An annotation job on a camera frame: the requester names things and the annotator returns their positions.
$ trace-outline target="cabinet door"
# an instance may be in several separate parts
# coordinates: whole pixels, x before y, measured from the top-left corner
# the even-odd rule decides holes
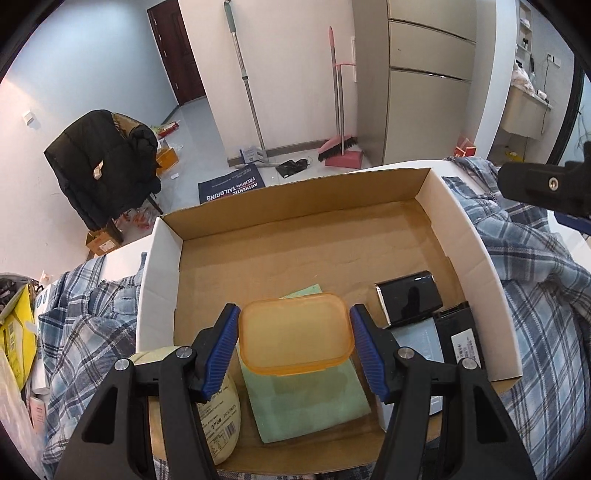
[[[390,23],[390,66],[472,78],[476,46],[446,33]]]
[[[453,155],[469,92],[469,82],[391,70],[384,164]]]
[[[388,0],[388,16],[476,41],[476,0]]]

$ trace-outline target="metal screw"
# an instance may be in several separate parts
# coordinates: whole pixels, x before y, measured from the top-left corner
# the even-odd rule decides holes
[[[129,367],[129,360],[126,358],[120,358],[115,362],[115,370],[122,371],[126,370]]]
[[[462,360],[462,366],[467,370],[474,370],[478,364],[472,358],[465,358]]]
[[[414,350],[407,346],[403,346],[400,350],[398,350],[398,355],[400,358],[405,358],[406,360],[411,359],[414,357]]]
[[[193,354],[193,350],[189,346],[182,346],[177,350],[177,357],[189,358]]]
[[[552,190],[553,192],[558,190],[558,179],[556,177],[552,177],[551,179],[549,179],[548,187],[550,187],[550,190]]]

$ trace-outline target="green paper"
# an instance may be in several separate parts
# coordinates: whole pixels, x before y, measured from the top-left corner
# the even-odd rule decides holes
[[[315,293],[322,293],[319,285],[283,298]],[[318,432],[371,412],[350,359],[319,372],[287,377],[257,375],[242,359],[240,366],[263,443]]]

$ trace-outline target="yellow bag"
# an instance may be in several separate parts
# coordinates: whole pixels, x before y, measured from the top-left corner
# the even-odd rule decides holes
[[[20,390],[31,373],[37,352],[37,327],[31,310],[29,285],[22,289],[14,309],[0,326],[0,348],[8,358]]]

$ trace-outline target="brown door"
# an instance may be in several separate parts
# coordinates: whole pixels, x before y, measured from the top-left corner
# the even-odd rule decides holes
[[[165,0],[150,8],[148,16],[178,104],[205,96],[178,0]]]

